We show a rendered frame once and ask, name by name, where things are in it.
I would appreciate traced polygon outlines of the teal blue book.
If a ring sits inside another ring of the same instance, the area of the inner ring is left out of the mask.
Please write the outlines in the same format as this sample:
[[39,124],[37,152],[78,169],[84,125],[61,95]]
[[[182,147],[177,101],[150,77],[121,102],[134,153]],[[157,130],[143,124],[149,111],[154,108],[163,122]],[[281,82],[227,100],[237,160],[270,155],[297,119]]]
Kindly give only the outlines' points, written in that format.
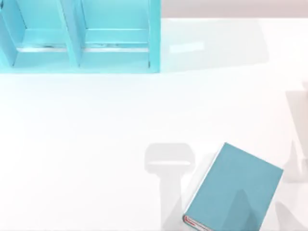
[[182,220],[196,231],[259,231],[282,175],[278,166],[226,142]]

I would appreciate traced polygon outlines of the light blue rack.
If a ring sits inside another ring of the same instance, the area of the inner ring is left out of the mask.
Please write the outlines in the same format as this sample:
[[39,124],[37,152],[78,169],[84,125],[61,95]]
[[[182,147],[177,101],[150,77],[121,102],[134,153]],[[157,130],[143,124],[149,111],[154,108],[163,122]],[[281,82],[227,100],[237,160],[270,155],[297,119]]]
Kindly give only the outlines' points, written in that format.
[[158,73],[162,0],[0,0],[0,73]]

